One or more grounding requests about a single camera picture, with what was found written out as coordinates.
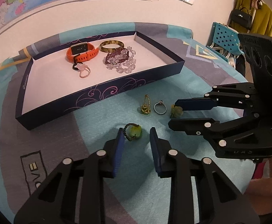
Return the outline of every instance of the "silver screw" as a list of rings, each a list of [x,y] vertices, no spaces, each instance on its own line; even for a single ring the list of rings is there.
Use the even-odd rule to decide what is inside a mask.
[[[206,123],[204,124],[204,126],[207,127],[207,128],[211,127],[211,125],[212,125],[212,124],[211,124],[210,122],[206,122]]]
[[[212,163],[212,160],[211,160],[210,158],[206,157],[206,158],[203,159],[203,162],[204,162],[205,164],[211,164],[211,163]]]
[[[176,156],[177,155],[177,150],[174,150],[174,149],[171,149],[171,150],[169,150],[169,155],[171,155],[171,156]]]
[[[73,161],[73,160],[70,159],[70,158],[64,158],[63,161],[62,161],[62,163],[65,164],[65,165],[69,165],[69,164],[72,163],[72,161]]]
[[[221,147],[226,146],[226,141],[225,140],[219,141],[219,146],[221,146]]]
[[[106,151],[105,150],[98,150],[97,151],[97,155],[98,156],[105,156],[106,155]]]

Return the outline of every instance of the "smartwatch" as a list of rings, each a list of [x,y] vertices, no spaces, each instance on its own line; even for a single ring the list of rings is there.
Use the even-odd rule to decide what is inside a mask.
[[[66,57],[71,63],[79,63],[91,60],[99,53],[99,48],[95,48],[88,42],[72,45],[66,52]]]

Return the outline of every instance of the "handbag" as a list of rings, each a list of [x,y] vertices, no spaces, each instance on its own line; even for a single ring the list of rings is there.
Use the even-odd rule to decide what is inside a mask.
[[[242,7],[244,0],[242,1],[239,9],[235,9],[231,13],[231,20],[242,27],[251,30],[252,28],[252,16],[251,16],[251,6],[252,0],[250,2],[250,9],[248,10],[246,7]]]

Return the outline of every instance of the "watch face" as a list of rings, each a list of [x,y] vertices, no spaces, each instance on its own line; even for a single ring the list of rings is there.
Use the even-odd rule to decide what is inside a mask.
[[[72,49],[72,55],[81,54],[88,51],[88,44],[86,42],[86,43],[73,45],[71,46],[71,49]]]

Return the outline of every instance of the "yellow-green sweater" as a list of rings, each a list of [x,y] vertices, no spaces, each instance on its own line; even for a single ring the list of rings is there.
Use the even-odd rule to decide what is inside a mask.
[[[239,6],[242,3],[242,1],[243,0],[237,1],[235,9],[239,9]],[[250,8],[250,0],[244,0],[242,7],[243,7],[242,11],[248,13],[248,11],[245,8],[247,9]],[[239,24],[236,24],[235,22],[231,22],[231,27],[238,31],[239,33],[248,32],[246,28],[242,27]],[[263,3],[261,9],[256,10],[255,18],[250,33],[272,36],[272,10],[269,8],[268,5]]]

